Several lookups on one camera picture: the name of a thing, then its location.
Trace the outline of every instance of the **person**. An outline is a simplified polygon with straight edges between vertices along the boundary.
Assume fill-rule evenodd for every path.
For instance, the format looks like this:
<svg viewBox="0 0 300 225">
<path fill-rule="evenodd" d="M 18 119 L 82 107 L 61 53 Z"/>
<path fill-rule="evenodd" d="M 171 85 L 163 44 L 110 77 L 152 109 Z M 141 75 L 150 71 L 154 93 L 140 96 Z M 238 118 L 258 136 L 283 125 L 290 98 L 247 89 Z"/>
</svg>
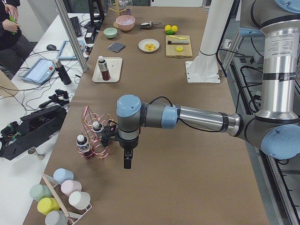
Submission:
<svg viewBox="0 0 300 225">
<path fill-rule="evenodd" d="M 18 21 L 20 0 L 2 0 L 0 2 L 0 65 L 13 75 L 17 73 L 27 59 L 33 45 L 22 35 L 20 25 L 9 20 L 9 13 Z"/>
</svg>

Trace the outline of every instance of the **warning label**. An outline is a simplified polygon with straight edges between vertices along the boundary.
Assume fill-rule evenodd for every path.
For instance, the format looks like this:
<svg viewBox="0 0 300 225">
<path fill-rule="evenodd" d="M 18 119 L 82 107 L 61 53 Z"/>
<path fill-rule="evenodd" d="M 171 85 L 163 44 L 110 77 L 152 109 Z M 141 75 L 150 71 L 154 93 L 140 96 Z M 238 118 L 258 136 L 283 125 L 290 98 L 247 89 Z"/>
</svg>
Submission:
<svg viewBox="0 0 300 225">
<path fill-rule="evenodd" d="M 264 54 L 265 59 L 280 56 L 293 56 L 296 58 L 298 43 L 299 33 L 282 34 L 266 38 Z"/>
</svg>

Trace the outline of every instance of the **cup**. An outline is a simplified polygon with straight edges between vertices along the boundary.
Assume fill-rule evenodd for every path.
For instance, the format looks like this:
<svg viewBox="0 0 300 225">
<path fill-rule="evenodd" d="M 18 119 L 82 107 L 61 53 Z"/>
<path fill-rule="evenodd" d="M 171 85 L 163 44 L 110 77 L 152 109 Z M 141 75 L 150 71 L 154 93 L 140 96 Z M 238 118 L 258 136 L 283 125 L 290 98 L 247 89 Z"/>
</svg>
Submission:
<svg viewBox="0 0 300 225">
<path fill-rule="evenodd" d="M 52 197 L 52 193 L 46 185 L 37 184 L 30 189 L 29 195 L 37 202 L 43 198 Z"/>
<path fill-rule="evenodd" d="M 45 218 L 46 225 L 66 225 L 68 218 L 65 216 L 63 211 L 52 211 L 49 212 Z"/>
<path fill-rule="evenodd" d="M 74 191 L 81 191 L 81 188 L 81 183 L 76 180 L 66 180 L 60 187 L 62 193 L 67 196 L 70 196 Z"/>
<path fill-rule="evenodd" d="M 69 203 L 78 210 L 83 210 L 88 207 L 90 203 L 90 195 L 87 192 L 75 191 L 70 195 Z"/>
<path fill-rule="evenodd" d="M 62 184 L 66 180 L 73 180 L 74 174 L 64 168 L 59 168 L 54 172 L 53 178 L 59 183 Z"/>
<path fill-rule="evenodd" d="M 45 216 L 47 216 L 49 212 L 59 209 L 60 205 L 57 203 L 55 198 L 43 198 L 37 204 L 37 210 Z"/>
</svg>

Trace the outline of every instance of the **black mouse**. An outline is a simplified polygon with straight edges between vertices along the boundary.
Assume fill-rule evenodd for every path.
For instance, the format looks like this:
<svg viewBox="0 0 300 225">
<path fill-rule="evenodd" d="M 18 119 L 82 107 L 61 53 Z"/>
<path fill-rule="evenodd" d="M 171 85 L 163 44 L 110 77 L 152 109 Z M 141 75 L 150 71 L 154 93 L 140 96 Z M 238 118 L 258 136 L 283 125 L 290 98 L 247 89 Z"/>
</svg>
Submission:
<svg viewBox="0 0 300 225">
<path fill-rule="evenodd" d="M 54 51 L 54 50 L 56 50 L 56 46 L 55 45 L 47 45 L 46 49 L 49 51 Z"/>
</svg>

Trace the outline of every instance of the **brown table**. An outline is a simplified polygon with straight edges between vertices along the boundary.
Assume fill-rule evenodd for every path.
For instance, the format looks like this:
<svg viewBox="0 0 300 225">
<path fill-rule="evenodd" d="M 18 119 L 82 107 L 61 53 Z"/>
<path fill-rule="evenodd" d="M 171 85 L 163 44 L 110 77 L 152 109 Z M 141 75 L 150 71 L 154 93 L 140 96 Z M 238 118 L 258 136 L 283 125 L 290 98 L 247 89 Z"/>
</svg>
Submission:
<svg viewBox="0 0 300 225">
<path fill-rule="evenodd" d="M 132 169 L 123 169 L 123 149 L 111 145 L 112 155 L 101 161 L 86 160 L 75 149 L 86 105 L 115 119 L 116 101 L 134 94 L 150 102 L 159 95 L 179 105 L 233 113 L 234 105 L 225 78 L 220 84 L 187 83 L 184 63 L 189 59 L 165 57 L 164 26 L 140 30 L 145 21 L 176 24 L 178 35 L 190 35 L 194 59 L 199 52 L 206 22 L 198 7 L 133 7 L 135 27 L 118 31 L 115 39 L 102 31 L 95 42 L 70 110 L 60 131 L 46 174 L 60 167 L 71 170 L 82 190 L 91 195 L 93 208 L 79 225 L 262 225 L 268 224 L 252 166 L 242 140 L 223 133 L 205 133 L 178 125 L 173 130 L 142 128 L 134 150 Z M 109 12 L 101 30 L 111 27 L 116 14 Z M 138 49 L 145 38 L 158 40 L 153 53 Z M 113 42 L 126 45 L 121 52 L 107 50 Z M 99 55 L 122 57 L 117 83 L 91 81 Z M 45 217 L 33 202 L 24 224 L 43 224 Z"/>
</svg>

